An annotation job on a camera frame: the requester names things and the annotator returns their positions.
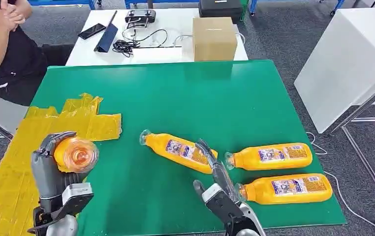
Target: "black cable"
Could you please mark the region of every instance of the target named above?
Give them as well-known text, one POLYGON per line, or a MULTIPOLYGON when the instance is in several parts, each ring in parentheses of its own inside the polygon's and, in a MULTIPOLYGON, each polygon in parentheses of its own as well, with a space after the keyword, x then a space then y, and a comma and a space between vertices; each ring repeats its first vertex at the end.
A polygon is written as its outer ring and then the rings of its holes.
POLYGON ((133 25, 133 26, 128 26, 127 29, 134 28, 134 27, 137 27, 137 26, 145 27, 146 25, 133 25))
POLYGON ((165 39, 160 45, 157 46, 157 47, 159 48, 161 45, 163 45, 163 44, 167 41, 167 38, 169 37, 169 33, 168 33, 167 30, 165 30, 165 29, 158 29, 158 30, 152 32, 152 33, 151 33, 150 35, 148 35, 147 37, 145 37, 145 38, 143 38, 143 39, 140 39, 140 40, 129 39, 129 38, 125 37, 124 32, 123 32, 123 37, 124 37, 125 39, 132 40, 133 42, 142 42, 142 41, 148 39, 148 38, 151 37, 153 34, 159 32, 159 31, 164 31, 164 32, 166 33, 166 39, 165 39))
MULTIPOLYGON (((234 217, 231 215, 231 214, 228 214, 229 217, 231 217, 231 222, 230 222, 230 234, 229 236, 232 236, 233 232, 234 232, 234 217)), ((228 229, 225 231, 225 236, 228 235, 228 229)))
POLYGON ((230 234, 230 236, 232 236, 232 233, 234 231, 234 217, 231 214, 229 216, 231 217, 231 234, 230 234))
POLYGON ((28 229, 27 230, 27 233, 30 233, 30 234, 36 234, 37 230, 39 229, 44 229, 44 228, 47 228, 49 227, 50 225, 54 225, 56 224, 60 219, 57 219, 57 220, 53 220, 51 222, 48 222, 47 224, 44 224, 44 225, 39 225, 39 226, 35 226, 31 229, 28 229))
POLYGON ((126 42, 123 40, 118 40, 113 44, 112 51, 116 53, 122 53, 127 58, 132 55, 132 49, 139 48, 140 43, 138 42, 126 42))

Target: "blue table leg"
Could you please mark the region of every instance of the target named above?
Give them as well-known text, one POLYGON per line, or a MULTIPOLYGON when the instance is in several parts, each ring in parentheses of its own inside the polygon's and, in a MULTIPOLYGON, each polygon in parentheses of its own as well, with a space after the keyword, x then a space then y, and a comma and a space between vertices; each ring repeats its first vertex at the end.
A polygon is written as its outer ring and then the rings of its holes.
POLYGON ((250 4, 250 15, 251 16, 254 16, 256 7, 257 7, 257 0, 251 0, 251 4, 250 4))
POLYGON ((91 8, 91 10, 95 10, 94 0, 89 0, 89 7, 91 8))
POLYGON ((343 5, 343 3, 344 3, 344 0, 338 0, 338 3, 337 5, 335 5, 335 8, 333 10, 334 14, 337 11, 337 9, 339 9, 343 5))

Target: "black case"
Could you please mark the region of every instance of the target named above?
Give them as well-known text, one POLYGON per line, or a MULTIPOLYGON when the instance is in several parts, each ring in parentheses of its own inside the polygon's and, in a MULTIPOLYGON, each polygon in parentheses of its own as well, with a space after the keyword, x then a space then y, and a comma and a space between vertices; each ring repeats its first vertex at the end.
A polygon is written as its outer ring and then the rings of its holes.
POLYGON ((232 23, 237 24, 243 14, 240 0, 200 0, 200 17, 231 17, 232 23))

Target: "yellow plastic bag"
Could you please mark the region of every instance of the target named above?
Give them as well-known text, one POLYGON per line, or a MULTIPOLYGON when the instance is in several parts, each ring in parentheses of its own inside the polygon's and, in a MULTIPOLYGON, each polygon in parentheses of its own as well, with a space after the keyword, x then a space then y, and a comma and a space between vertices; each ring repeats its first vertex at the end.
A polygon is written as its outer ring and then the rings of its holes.
POLYGON ((30 235, 38 190, 31 172, 31 153, 50 133, 76 131, 91 141, 119 138, 121 114, 98 115, 100 97, 84 93, 68 99, 63 110, 30 107, 0 162, 0 235, 30 235))

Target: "cardboard box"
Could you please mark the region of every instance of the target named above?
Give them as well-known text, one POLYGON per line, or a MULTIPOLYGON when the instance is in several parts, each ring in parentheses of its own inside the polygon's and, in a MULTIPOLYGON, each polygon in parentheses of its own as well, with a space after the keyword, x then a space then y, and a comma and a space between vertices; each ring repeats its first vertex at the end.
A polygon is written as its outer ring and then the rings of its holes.
POLYGON ((195 61, 234 60, 237 37, 230 17, 193 19, 195 61))

